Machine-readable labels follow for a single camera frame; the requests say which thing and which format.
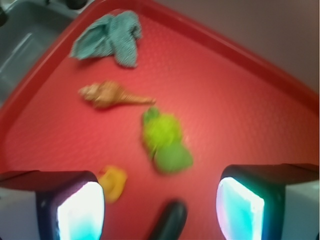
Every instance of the gray sink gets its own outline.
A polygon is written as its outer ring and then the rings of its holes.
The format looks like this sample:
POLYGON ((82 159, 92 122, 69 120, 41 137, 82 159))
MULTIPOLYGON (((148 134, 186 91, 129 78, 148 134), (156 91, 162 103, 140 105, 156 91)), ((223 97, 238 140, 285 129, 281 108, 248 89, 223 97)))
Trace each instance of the gray sink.
POLYGON ((77 17, 65 5, 19 0, 0 27, 0 107, 62 31, 77 17))

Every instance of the brown shell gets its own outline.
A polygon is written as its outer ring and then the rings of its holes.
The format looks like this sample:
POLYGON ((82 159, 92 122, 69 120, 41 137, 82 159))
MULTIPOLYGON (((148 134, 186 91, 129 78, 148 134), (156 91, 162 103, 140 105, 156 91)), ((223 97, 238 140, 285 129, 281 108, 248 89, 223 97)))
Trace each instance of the brown shell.
POLYGON ((94 83, 79 90, 79 94, 87 101, 91 101, 95 108, 108 108, 117 104, 154 104, 154 98, 138 96, 115 81, 94 83))

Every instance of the light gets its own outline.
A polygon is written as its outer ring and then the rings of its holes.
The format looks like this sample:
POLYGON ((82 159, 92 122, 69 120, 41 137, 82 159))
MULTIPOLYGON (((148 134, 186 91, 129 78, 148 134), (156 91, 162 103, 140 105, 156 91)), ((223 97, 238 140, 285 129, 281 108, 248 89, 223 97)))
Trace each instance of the light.
POLYGON ((102 187, 88 182, 57 208, 60 240, 98 240, 102 233, 105 200, 102 187))
POLYGON ((233 177, 223 178, 216 194, 216 213, 227 240, 262 238, 265 201, 233 177))

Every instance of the yellow toy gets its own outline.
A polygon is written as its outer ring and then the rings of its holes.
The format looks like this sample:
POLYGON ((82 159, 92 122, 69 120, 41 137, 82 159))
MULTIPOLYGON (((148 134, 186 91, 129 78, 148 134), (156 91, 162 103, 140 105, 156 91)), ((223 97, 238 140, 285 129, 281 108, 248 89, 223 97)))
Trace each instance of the yellow toy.
POLYGON ((98 174, 98 182, 103 188, 106 203, 114 203, 124 191, 127 174, 116 166, 106 166, 98 174))

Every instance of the green plush toy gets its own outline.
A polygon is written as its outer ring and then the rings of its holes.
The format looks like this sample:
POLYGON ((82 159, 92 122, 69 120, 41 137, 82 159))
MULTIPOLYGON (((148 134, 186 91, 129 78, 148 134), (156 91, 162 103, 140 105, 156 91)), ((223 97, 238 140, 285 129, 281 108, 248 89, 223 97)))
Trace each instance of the green plush toy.
POLYGON ((193 158, 182 143, 179 121, 171 114, 161 114, 156 107, 143 114, 143 142, 157 169, 166 174, 192 166, 193 158))

